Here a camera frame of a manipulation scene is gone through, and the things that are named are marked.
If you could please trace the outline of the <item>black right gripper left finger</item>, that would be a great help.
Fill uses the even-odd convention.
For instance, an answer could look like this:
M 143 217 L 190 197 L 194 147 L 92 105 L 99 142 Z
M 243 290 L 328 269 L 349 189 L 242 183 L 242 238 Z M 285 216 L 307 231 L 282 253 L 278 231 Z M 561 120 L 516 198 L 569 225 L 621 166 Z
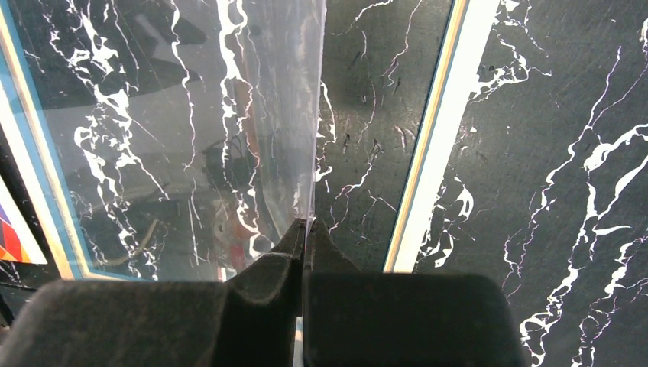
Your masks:
M 55 281 L 1 343 L 3 366 L 290 366 L 306 222 L 225 282 Z

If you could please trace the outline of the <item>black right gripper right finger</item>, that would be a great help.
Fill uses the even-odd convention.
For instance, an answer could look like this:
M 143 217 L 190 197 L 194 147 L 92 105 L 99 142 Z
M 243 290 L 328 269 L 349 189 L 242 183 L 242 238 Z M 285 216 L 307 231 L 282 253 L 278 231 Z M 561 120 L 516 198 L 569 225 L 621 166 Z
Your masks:
M 307 366 L 524 366 L 501 289 L 479 274 L 361 271 L 315 219 L 303 250 Z

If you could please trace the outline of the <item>clear acrylic frame sheet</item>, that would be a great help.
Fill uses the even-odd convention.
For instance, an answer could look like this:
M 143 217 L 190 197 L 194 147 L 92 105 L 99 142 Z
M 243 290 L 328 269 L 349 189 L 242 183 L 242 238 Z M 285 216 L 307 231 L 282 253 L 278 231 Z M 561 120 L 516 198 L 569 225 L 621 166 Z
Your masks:
M 2 130 L 59 276 L 224 281 L 313 204 L 324 1 L 3 1 Z

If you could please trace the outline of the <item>hot air balloon photo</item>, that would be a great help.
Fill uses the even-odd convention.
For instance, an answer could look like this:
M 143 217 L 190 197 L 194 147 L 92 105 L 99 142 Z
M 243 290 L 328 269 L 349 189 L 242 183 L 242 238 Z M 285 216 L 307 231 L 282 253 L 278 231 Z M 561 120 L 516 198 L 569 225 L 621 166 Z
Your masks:
M 1 260 L 32 265 L 48 263 L 3 179 L 1 179 Z

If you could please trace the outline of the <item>blue wooden picture frame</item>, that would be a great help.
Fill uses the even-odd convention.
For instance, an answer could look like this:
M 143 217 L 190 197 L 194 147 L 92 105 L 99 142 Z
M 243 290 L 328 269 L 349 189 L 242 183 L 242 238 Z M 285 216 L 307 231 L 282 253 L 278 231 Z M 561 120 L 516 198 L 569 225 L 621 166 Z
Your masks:
M 56 278 L 224 281 L 295 219 L 407 270 L 513 1 L 3 1 L 1 150 Z

